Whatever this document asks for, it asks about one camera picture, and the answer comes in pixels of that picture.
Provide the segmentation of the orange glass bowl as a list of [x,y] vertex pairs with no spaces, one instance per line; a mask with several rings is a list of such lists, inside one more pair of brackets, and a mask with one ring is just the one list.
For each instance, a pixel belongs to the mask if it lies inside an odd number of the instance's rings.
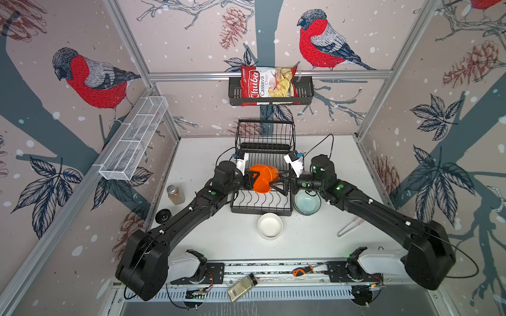
[[251,171],[259,171],[260,176],[254,185],[253,191],[258,194],[267,194],[272,189],[269,182],[279,179],[279,171],[277,168],[268,165],[253,165],[249,168]]

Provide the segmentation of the white ceramic bowl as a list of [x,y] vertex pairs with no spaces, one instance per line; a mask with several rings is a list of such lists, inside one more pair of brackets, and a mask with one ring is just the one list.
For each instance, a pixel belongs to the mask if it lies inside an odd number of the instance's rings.
[[265,213],[259,218],[257,229],[262,238],[275,240],[283,232],[283,221],[274,213]]

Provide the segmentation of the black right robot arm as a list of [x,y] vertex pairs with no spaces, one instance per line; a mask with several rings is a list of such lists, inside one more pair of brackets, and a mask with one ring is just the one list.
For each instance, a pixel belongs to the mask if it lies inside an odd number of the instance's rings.
[[278,184],[299,190],[314,191],[337,209],[365,220],[394,239],[406,254],[380,255],[366,247],[357,248],[347,259],[346,270],[353,280],[364,280],[368,275],[407,275],[416,284],[436,290],[456,262],[449,238],[436,221],[424,223],[411,219],[371,199],[353,184],[341,180],[333,162],[326,155],[311,160],[308,172],[286,172],[269,183],[270,188],[287,195]]

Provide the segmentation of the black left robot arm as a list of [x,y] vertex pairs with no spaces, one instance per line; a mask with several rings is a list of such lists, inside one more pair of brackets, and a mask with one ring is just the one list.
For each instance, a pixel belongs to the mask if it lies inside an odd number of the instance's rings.
[[156,229],[137,230],[129,237],[115,277],[142,300],[151,300],[167,281],[168,257],[174,247],[227,205],[231,194],[252,188],[259,178],[258,171],[241,172],[231,161],[220,162],[213,178],[182,211]]

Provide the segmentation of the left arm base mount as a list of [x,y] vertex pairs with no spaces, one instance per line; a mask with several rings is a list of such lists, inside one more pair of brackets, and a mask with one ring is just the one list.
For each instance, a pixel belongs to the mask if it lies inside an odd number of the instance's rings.
[[180,256],[168,258],[167,282],[171,285],[222,284],[225,264],[209,262],[196,250],[187,250]]

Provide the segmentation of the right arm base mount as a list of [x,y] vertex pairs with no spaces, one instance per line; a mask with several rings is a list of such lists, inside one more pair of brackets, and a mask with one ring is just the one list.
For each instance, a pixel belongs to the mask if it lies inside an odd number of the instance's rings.
[[366,272],[358,262],[359,255],[363,254],[367,247],[357,248],[345,259],[329,261],[327,274],[331,283],[351,283],[351,301],[359,307],[370,307],[381,294],[383,275]]

